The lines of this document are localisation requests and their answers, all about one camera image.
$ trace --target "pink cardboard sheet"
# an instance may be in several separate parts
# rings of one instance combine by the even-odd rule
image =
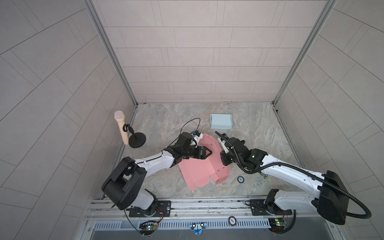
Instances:
[[[229,166],[224,166],[221,162],[221,148],[217,140],[204,133],[199,145],[206,146],[212,151],[212,154],[206,159],[183,159],[178,165],[184,180],[191,191],[196,190],[196,185],[203,187],[209,183],[209,177],[216,184],[224,182],[229,174]]]

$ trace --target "marble floor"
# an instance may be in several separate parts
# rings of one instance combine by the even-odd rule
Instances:
[[[270,103],[141,104],[132,127],[136,132],[143,132],[147,141],[136,149],[125,146],[122,157],[139,159],[159,153],[179,135],[180,128],[193,118],[201,118],[200,132],[216,138],[216,129],[210,128],[211,113],[232,114],[232,130],[219,130],[220,133],[244,139],[249,149],[258,148],[298,165]],[[198,120],[190,122],[183,131],[192,132],[197,123]],[[266,195],[272,188],[299,191],[297,187],[272,176],[264,179],[259,173],[246,174],[234,163],[230,164],[230,169],[231,173],[225,182],[216,185],[211,179],[209,184],[196,186],[197,189],[191,191],[180,168],[174,166],[147,177],[142,189],[146,188],[160,198]],[[239,175],[245,178],[242,184],[237,182]]]

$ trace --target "black round stand base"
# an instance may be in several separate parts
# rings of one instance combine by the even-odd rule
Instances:
[[[138,148],[143,146],[145,141],[147,140],[147,137],[142,132],[137,132],[135,134],[137,139],[135,139],[133,135],[129,137],[129,142],[128,142],[129,146],[132,148]]]

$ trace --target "black cable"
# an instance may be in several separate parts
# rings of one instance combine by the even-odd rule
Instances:
[[[184,124],[184,126],[187,125],[189,122],[195,120],[195,119],[199,119],[199,124],[197,125],[197,128],[196,128],[196,131],[197,131],[197,129],[198,129],[199,126],[200,126],[201,118],[194,118],[194,119],[192,119],[192,120],[189,120],[187,123]],[[177,137],[175,140],[173,140],[168,146],[171,146],[172,143],[174,143],[178,138],[179,138],[179,137]]]
[[[272,232],[277,233],[277,234],[286,233],[293,228],[293,225],[295,224],[295,222],[296,222],[296,210],[293,210],[293,219],[292,219],[291,225],[289,225],[286,229],[284,229],[282,231],[279,231],[279,232],[272,231]]]
[[[189,120],[187,123],[184,124],[184,126],[187,125],[189,122],[192,122],[192,121],[195,120],[195,119],[198,119],[198,120],[199,120],[199,124],[197,125],[197,128],[196,128],[196,131],[197,131],[197,129],[198,129],[199,126],[200,126],[201,118],[194,118],[194,119],[192,119],[192,120]]]
[[[231,149],[233,150],[233,152],[235,153],[235,156],[237,158],[237,162],[238,162],[238,166],[240,167],[241,170],[243,170],[243,172],[245,173],[248,173],[248,174],[254,174],[256,172],[260,172],[268,167],[272,167],[272,166],[285,166],[285,167],[289,167],[289,168],[292,168],[298,172],[301,172],[301,173],[304,173],[305,175],[307,175],[308,177],[312,178],[313,180],[317,180],[325,185],[327,185],[329,188],[341,193],[342,195],[344,196],[347,196],[349,199],[351,199],[352,201],[354,201],[355,203],[357,203],[364,211],[365,211],[365,214],[354,214],[354,213],[350,213],[350,212],[347,212],[347,216],[349,217],[354,217],[354,218],[370,218],[372,216],[371,214],[371,211],[359,200],[357,199],[356,197],[354,197],[353,195],[349,194],[347,191],[344,191],[343,189],[339,188],[338,186],[330,183],[330,182],[327,182],[325,181],[324,179],[321,179],[320,177],[316,176],[316,175],[313,175],[299,167],[296,167],[294,165],[291,165],[291,164],[288,164],[286,162],[272,162],[272,163],[269,163],[267,165],[264,165],[262,167],[259,167],[255,170],[252,170],[252,171],[247,171],[244,169],[244,167],[242,166],[238,156],[237,156],[237,153],[236,153],[236,150],[235,150],[235,147],[226,139],[223,137],[223,135],[221,135],[220,133],[218,133],[217,131],[215,131],[215,133],[220,137],[222,138],[223,140],[225,140],[230,146],[231,146]]]
[[[139,231],[139,230],[137,230],[136,228],[135,228],[135,226],[131,223],[131,221],[129,220],[129,218],[128,218],[128,215],[127,215],[127,213],[125,212],[125,209],[124,209],[124,213],[125,213],[125,216],[127,217],[127,219],[128,219],[128,221],[129,221],[129,223],[132,225],[132,227],[140,234],[140,235],[142,235],[142,233]]]

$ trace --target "gray wall tile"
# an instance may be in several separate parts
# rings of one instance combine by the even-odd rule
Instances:
[[[148,82],[144,67],[123,67],[122,70],[129,83]]]
[[[287,1],[277,26],[312,27],[325,1]]]
[[[0,204],[32,209],[39,197],[0,187]]]
[[[76,0],[29,0],[26,3],[45,28],[84,9],[83,3]]]
[[[125,67],[164,66],[161,48],[118,48],[118,51]]]
[[[0,185],[3,185],[15,168],[15,165],[0,160]]]
[[[286,106],[285,108],[291,117],[294,115],[297,109],[299,109],[299,104],[297,104],[295,98],[288,90],[284,91],[283,95],[281,96],[281,101],[284,103],[284,106]]]
[[[286,28],[233,28],[232,48],[278,48]]]
[[[13,240],[31,209],[0,204],[0,229],[2,239]]]
[[[171,27],[120,27],[127,48],[174,48],[175,34]]]
[[[105,49],[105,46],[101,42],[100,36],[96,36],[93,39],[94,43],[96,44],[97,49],[99,50],[102,58],[106,58],[108,56],[107,50]]]
[[[291,134],[291,138],[294,142],[294,145],[299,152],[299,155],[301,159],[304,162],[305,168],[312,170],[312,171],[318,171],[316,164],[314,163],[311,154],[309,153],[307,147],[305,146],[302,138],[300,137],[299,132],[296,130]]]
[[[347,138],[373,123],[332,79],[328,79],[316,97]]]
[[[72,96],[50,75],[0,121],[0,159],[18,164]]]
[[[349,56],[365,67],[376,77],[384,81],[384,33],[374,28],[368,29],[360,41],[349,53]]]
[[[17,8],[23,13],[23,15],[25,16],[25,18],[28,20],[28,22],[31,23],[31,25],[33,26],[33,28],[34,28],[37,32],[40,32],[40,31],[43,31],[43,30],[44,30],[44,27],[43,27],[42,24],[39,22],[39,20],[37,19],[37,17],[33,14],[33,12],[32,12],[31,9],[28,7],[28,5],[25,3],[24,0],[13,0],[13,2],[14,2],[15,5],[17,6]]]
[[[312,28],[287,28],[280,48],[301,48]]]
[[[113,107],[115,106],[117,100],[119,99],[122,91],[125,91],[122,82],[118,75],[116,75],[108,87],[105,89],[104,93],[100,97],[100,102],[104,106],[105,110],[108,113],[112,112]]]
[[[193,67],[194,82],[232,81],[235,67]]]
[[[271,26],[278,2],[228,1],[223,26]]]
[[[372,135],[380,131],[381,129],[375,123],[372,123],[368,127],[364,128],[363,130],[349,138],[349,141],[352,143],[353,146],[356,146],[357,144],[361,143],[365,139],[371,137]]]
[[[4,187],[40,196],[79,130],[69,117],[59,113],[5,181]]]
[[[85,166],[106,121],[107,118],[102,112],[94,107],[69,148],[67,156]]]
[[[382,207],[382,202],[384,201],[384,187],[378,186],[371,189],[367,189],[361,192],[355,193],[355,196],[367,205],[369,209],[375,209],[372,212],[372,217],[370,218],[372,224],[375,226],[375,230],[379,233],[380,237],[384,237],[384,229],[382,224],[380,223],[381,216],[384,213],[384,209]]]
[[[37,33],[11,0],[1,1],[0,9],[0,53]]]
[[[104,29],[114,48],[126,48],[119,27],[105,27]]]
[[[68,240],[76,227],[78,222],[77,217],[69,217],[61,215],[53,229],[50,240]]]
[[[339,82],[352,100],[381,128],[384,128],[384,83],[359,64]]]
[[[237,81],[272,82],[278,70],[279,67],[241,67]]]
[[[61,215],[78,218],[81,216],[82,212],[83,212],[83,208],[66,204],[63,211],[61,212]]]
[[[306,118],[304,112],[301,112],[293,122],[314,161],[327,153],[327,150]]]
[[[116,75],[116,70],[112,65],[111,59],[109,57],[105,58],[101,63],[100,63],[100,68],[103,71],[105,77],[107,78],[106,85],[112,81],[112,79]]]
[[[300,83],[293,94],[293,97],[296,99],[311,124],[314,124],[314,122],[325,113],[323,106],[304,82]]]
[[[2,58],[0,58],[0,79],[0,119],[2,119],[35,87]]]
[[[64,156],[63,160],[61,161],[61,164],[74,170],[77,173],[81,173],[83,171],[84,166],[80,163],[76,162],[72,158],[68,156]]]
[[[70,27],[71,31],[73,32],[74,36],[76,37],[77,41],[80,43],[81,46],[84,46],[86,42],[84,41],[83,37],[81,36],[79,30],[77,29],[76,25],[74,24],[73,20],[71,17],[66,18],[65,22],[68,24]]]
[[[96,107],[102,112],[106,119],[109,117],[109,113],[107,112],[107,110],[105,110],[104,106],[101,104],[100,101],[96,103]]]
[[[116,129],[118,128],[117,122],[116,122],[116,120],[114,118],[114,113],[117,110],[123,111],[123,110],[125,110],[125,108],[124,109],[120,109],[119,105],[115,104],[115,106],[113,107],[113,110],[111,111],[111,113],[110,113],[110,115],[108,117],[108,120],[105,123],[104,128],[103,128],[103,130],[101,131],[101,134],[100,134],[100,138],[106,144],[108,144],[108,146],[111,145],[112,140],[113,140],[113,136],[115,135]]]
[[[48,239],[78,178],[77,172],[60,165],[15,239]]]
[[[355,237],[379,237],[379,234],[372,225],[350,227],[350,230]]]
[[[311,91],[324,74],[325,72],[308,56],[305,56],[299,69],[297,69],[297,75],[300,76]]]
[[[106,26],[156,26],[150,1],[97,1]]]
[[[174,28],[178,48],[229,48],[232,28]]]
[[[101,61],[102,57],[96,44],[90,41],[66,60],[55,74],[72,93],[75,93]]]
[[[213,48],[168,48],[170,66],[212,66]]]
[[[96,37],[97,31],[93,26],[87,10],[84,9],[72,15],[71,19],[73,20],[73,23],[76,25],[76,28],[79,30],[86,43],[89,42],[92,38]]]
[[[76,123],[79,127],[82,127],[84,121],[77,115],[68,105],[65,104],[63,109],[61,110],[67,117],[69,117],[74,123]]]
[[[327,163],[328,161],[331,160],[331,155],[329,153],[324,154],[321,156],[319,159],[315,161],[316,166],[320,167],[324,163]]]
[[[39,78],[45,79],[80,47],[68,24],[61,21],[12,48],[12,51]]]
[[[277,108],[279,109],[279,113],[280,113],[281,117],[283,118],[283,121],[285,123],[285,126],[287,127],[289,134],[292,134],[296,130],[296,126],[293,123],[291,116],[287,112],[287,109],[285,108],[282,101],[279,101],[277,103]]]
[[[149,67],[149,72],[153,82],[188,82],[187,67]]]
[[[81,208],[85,207],[106,154],[107,151],[96,143],[67,204]]]
[[[308,56],[336,83],[338,83],[355,64],[355,61],[321,36],[316,38],[308,51]]]
[[[373,175],[353,182],[349,184],[349,187],[352,189],[353,192],[360,192],[380,185],[381,183],[379,182],[379,180]]]
[[[322,27],[320,36],[338,49],[343,50],[361,25],[362,22],[333,10]]]
[[[67,105],[85,121],[106,88],[95,70],[74,93]]]
[[[9,65],[20,73],[28,82],[37,87],[41,79],[32,72],[11,50],[0,55]]]
[[[384,3],[382,1],[355,0],[345,10],[349,16],[365,22],[381,31],[384,31],[384,23],[381,18]]]
[[[331,118],[326,120],[316,130],[316,133],[347,183],[373,175],[367,164]]]
[[[101,137],[99,137],[98,139],[97,139],[97,143],[105,150],[105,151],[108,151],[108,148],[109,148],[109,145],[101,138]]]
[[[221,48],[218,65],[257,66],[262,50],[262,48]]]
[[[216,26],[217,2],[159,1],[163,26]]]
[[[368,139],[355,146],[355,149],[371,168],[378,180],[383,184],[384,176],[381,172],[384,170],[383,161],[381,161],[384,146],[384,132],[380,131]]]
[[[292,66],[300,48],[270,48],[263,66]]]

